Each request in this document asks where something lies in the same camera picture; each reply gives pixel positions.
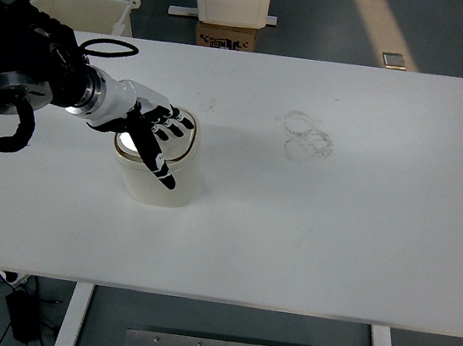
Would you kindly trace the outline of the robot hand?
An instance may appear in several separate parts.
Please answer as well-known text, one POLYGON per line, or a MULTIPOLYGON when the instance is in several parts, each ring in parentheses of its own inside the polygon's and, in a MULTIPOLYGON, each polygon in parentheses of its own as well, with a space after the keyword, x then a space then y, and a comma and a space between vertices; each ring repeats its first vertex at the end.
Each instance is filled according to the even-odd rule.
POLYGON ((118 154, 146 170, 166 189, 176 189, 172 164, 189 152, 196 123, 164 95, 133 80, 114 80, 96 70, 90 103, 80 116, 98 132, 114 133, 118 154))

